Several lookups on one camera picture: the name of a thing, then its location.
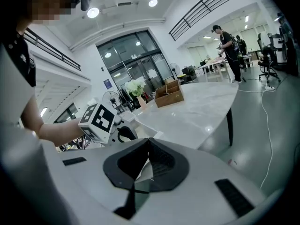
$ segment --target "white flower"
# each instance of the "white flower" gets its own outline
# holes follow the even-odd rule
[[[134,96],[138,97],[143,94],[144,84],[138,80],[131,80],[125,83],[126,91],[132,93]]]

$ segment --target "black metal railing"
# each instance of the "black metal railing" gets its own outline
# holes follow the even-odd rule
[[[49,53],[53,57],[56,57],[57,59],[67,63],[68,65],[72,66],[73,68],[76,68],[77,70],[81,71],[80,65],[70,59],[68,56],[63,54],[61,51],[57,50],[55,47],[53,47],[51,44],[43,40],[39,35],[37,35],[34,31],[31,29],[26,29],[24,33],[24,39],[31,44],[39,47],[40,49],[44,50],[45,52]]]
[[[189,30],[207,14],[230,0],[200,0],[192,7],[181,20],[172,28],[169,34],[176,41],[182,34]]]

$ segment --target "poster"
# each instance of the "poster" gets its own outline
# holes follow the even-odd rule
[[[105,84],[105,87],[107,88],[107,89],[109,89],[109,88],[112,88],[113,86],[112,86],[112,84],[111,84],[111,82],[109,81],[109,79],[107,79],[107,80],[105,80],[105,81],[103,81],[104,82],[104,84]]]

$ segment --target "black t-shirt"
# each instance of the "black t-shirt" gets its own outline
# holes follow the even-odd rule
[[[230,34],[228,32],[225,32],[225,31],[221,34],[220,39],[221,39],[221,43],[223,45],[228,43],[229,41],[232,41],[232,38],[231,38]],[[232,58],[234,60],[236,59],[237,54],[234,51],[233,45],[229,46],[227,48],[224,48],[224,49],[225,49],[225,53],[226,53],[227,57],[229,56],[230,58]]]
[[[29,53],[24,37],[18,32],[5,32],[3,36],[4,47],[19,72],[30,84],[36,86],[36,67],[33,56]]]
[[[237,41],[237,42],[238,42],[238,45],[239,45],[240,52],[243,55],[246,55],[247,54],[247,51],[246,51],[247,45],[246,45],[245,41],[241,39],[240,42],[239,41]]]

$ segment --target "flower vase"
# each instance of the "flower vase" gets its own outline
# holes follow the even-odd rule
[[[147,104],[144,101],[144,99],[142,98],[142,96],[138,96],[137,100],[139,100],[139,104],[140,104],[142,110],[145,110],[147,108]]]

